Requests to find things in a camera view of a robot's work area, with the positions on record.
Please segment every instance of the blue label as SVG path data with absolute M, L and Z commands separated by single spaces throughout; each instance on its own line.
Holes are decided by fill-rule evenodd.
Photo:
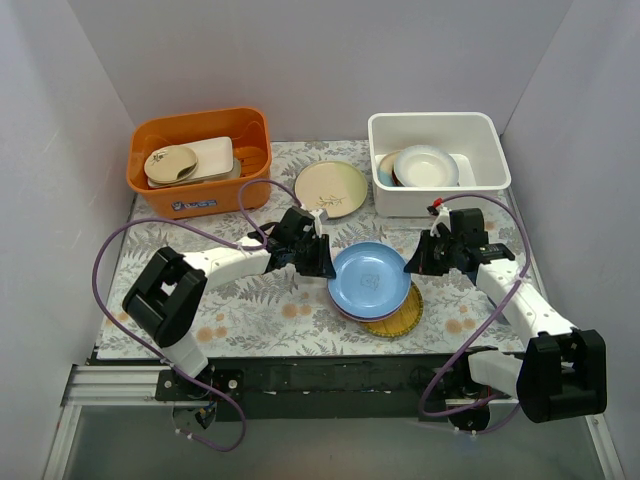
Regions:
M 202 202 L 173 202 L 171 206 L 173 210 L 179 212 L 180 210 L 189 210 L 191 208 L 206 208 L 206 207 L 215 207 L 218 204 L 215 200 L 204 200 Z

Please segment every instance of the white bin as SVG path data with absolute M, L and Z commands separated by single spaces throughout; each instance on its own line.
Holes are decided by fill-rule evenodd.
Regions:
M 448 152 L 460 170 L 459 186 L 387 187 L 380 183 L 382 158 L 412 145 L 433 145 Z M 378 113 L 369 119 L 369 148 L 376 211 L 386 217 L 426 217 L 427 207 L 439 197 L 470 192 L 496 196 L 511 184 L 498 134 L 483 113 Z M 482 207 L 483 201 L 461 199 L 448 206 Z

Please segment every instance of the orange plastic container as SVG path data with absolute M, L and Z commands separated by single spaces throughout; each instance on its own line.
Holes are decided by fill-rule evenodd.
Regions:
M 233 154 L 242 163 L 240 178 L 219 182 L 150 188 L 144 162 L 154 151 L 214 137 L 231 137 Z M 240 209 L 238 190 L 249 180 L 270 178 L 271 143 L 267 119 L 259 110 L 241 107 L 156 118 L 133 133 L 129 149 L 127 182 L 162 217 L 186 218 Z M 271 185 L 247 188 L 243 204 L 258 208 L 267 203 Z

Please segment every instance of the plastic bin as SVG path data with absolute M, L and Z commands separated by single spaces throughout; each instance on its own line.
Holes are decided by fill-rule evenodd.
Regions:
M 388 153 L 412 145 L 433 145 L 448 152 L 460 170 L 457 187 L 388 187 L 378 165 Z M 427 217 L 427 207 L 455 193 L 496 194 L 511 185 L 511 174 L 491 119 L 483 113 L 378 113 L 369 118 L 369 148 L 376 211 L 387 217 Z M 453 208 L 483 206 L 480 199 L 460 199 Z
M 154 151 L 214 137 L 231 137 L 233 154 L 242 164 L 240 178 L 152 189 L 144 162 Z M 157 118 L 140 125 L 131 138 L 127 182 L 162 217 L 186 218 L 239 210 L 238 190 L 249 180 L 269 178 L 271 144 L 265 116 L 253 108 L 231 108 Z M 244 206 L 258 208 L 271 194 L 268 183 L 252 185 Z

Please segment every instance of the floral tablecloth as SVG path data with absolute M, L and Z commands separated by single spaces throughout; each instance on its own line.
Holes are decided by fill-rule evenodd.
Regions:
M 353 243 L 373 240 L 391 245 L 409 259 L 420 231 L 430 226 L 431 219 L 376 215 L 366 141 L 273 143 L 271 176 L 293 187 L 304 167 L 321 160 L 350 162 L 369 180 L 365 204 L 351 215 L 325 224 L 332 254 Z M 290 197 L 274 187 L 267 205 L 252 215 L 259 224 L 277 221 L 290 205 Z M 522 244 L 513 221 L 493 204 L 487 203 L 483 212 L 491 241 L 507 244 L 522 261 Z M 153 216 L 153 211 L 137 197 L 132 218 L 147 216 Z M 237 240 L 250 230 L 240 213 L 193 218 L 187 223 L 228 240 Z M 108 306 L 128 328 L 145 338 L 147 335 L 122 311 L 121 302 L 150 256 L 164 245 L 181 252 L 212 248 L 208 240 L 175 226 L 148 223 L 129 229 Z M 192 331 L 209 357 L 452 353 L 492 311 L 486 295 L 459 273 L 414 276 L 413 281 L 424 298 L 424 313 L 418 326 L 404 337 L 376 337 L 344 319 L 331 304 L 326 280 L 301 277 L 293 266 L 207 291 Z M 500 321 L 477 344 L 504 351 L 523 349 L 511 327 Z M 152 356 L 107 320 L 98 346 L 99 359 Z

